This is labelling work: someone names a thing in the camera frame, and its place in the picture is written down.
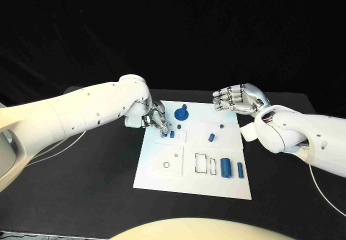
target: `black tablecloth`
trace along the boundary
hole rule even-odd
[[[207,91],[149,92],[158,100],[211,101]],[[314,113],[302,94],[266,97],[272,104]],[[237,115],[240,126],[250,120]],[[308,165],[289,154],[267,152],[257,140],[243,142],[252,200],[132,188],[143,131],[126,128],[120,118],[89,130],[61,154],[28,166],[0,194],[0,230],[109,238],[143,223],[198,217],[244,223],[295,239],[346,238],[346,218],[316,192]],[[346,179],[312,171],[324,195],[346,212]]]

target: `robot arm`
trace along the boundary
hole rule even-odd
[[[246,141],[259,140],[272,153],[295,155],[306,164],[346,177],[346,120],[306,115],[270,105],[262,91],[249,83],[226,87],[213,94],[214,110],[250,115],[240,128]]]
[[[0,192],[28,161],[50,145],[125,116],[126,127],[167,133],[164,106],[154,101],[143,79],[125,75],[118,82],[84,87],[61,96],[0,109]],[[8,143],[2,131],[12,141]]]

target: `table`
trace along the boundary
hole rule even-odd
[[[211,101],[208,91],[149,92],[158,100]],[[272,104],[314,113],[304,94],[267,92],[266,97]],[[240,126],[250,121],[237,115]],[[107,239],[143,223],[198,217],[244,223],[295,239],[346,237],[346,218],[319,196],[308,165],[289,154],[272,154],[257,140],[243,142],[252,200],[132,188],[143,131],[126,128],[120,118],[28,166],[0,194],[0,230]],[[312,171],[324,195],[346,212],[346,179]]]

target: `rectangular slot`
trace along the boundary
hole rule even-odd
[[[216,162],[213,158],[208,159],[208,164],[210,164],[210,168],[208,168],[210,174],[216,175]]]
[[[207,173],[207,156],[204,154],[194,154],[195,157],[195,167],[194,172],[205,174]]]

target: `white board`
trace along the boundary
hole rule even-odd
[[[214,111],[213,104],[207,103],[161,103],[174,138],[169,138],[169,133],[167,137],[159,137],[159,131],[152,127],[145,129],[132,187],[250,200],[236,114],[226,110]],[[182,104],[187,106],[188,118],[178,121],[174,111]],[[214,134],[211,142],[207,141],[210,133]],[[195,154],[204,155],[205,167],[200,156],[195,160]],[[220,158],[230,159],[230,178],[221,177]],[[205,169],[205,173],[195,172],[195,163],[197,168],[203,171]],[[243,178],[237,177],[236,163],[242,163]]]

